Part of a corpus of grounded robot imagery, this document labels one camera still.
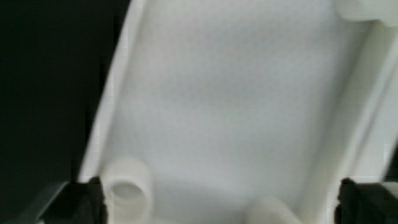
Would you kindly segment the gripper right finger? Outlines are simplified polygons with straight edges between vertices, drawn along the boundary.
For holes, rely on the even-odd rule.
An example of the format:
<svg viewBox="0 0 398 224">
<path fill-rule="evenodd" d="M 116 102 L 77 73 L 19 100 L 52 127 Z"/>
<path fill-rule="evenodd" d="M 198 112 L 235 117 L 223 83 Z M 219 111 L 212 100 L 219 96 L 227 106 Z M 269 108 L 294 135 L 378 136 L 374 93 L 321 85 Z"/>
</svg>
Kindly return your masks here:
<svg viewBox="0 0 398 224">
<path fill-rule="evenodd" d="M 335 224 L 398 224 L 398 182 L 340 180 Z"/>
</svg>

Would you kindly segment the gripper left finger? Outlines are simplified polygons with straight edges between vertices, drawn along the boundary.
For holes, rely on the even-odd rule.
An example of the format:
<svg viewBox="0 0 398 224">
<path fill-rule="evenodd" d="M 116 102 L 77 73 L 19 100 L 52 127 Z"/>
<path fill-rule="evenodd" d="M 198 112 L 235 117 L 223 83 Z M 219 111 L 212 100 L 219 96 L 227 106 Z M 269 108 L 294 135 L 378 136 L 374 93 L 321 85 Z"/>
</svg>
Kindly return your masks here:
<svg viewBox="0 0 398 224">
<path fill-rule="evenodd" d="M 33 224 L 106 224 L 106 218 L 99 178 L 52 183 L 38 196 Z"/>
</svg>

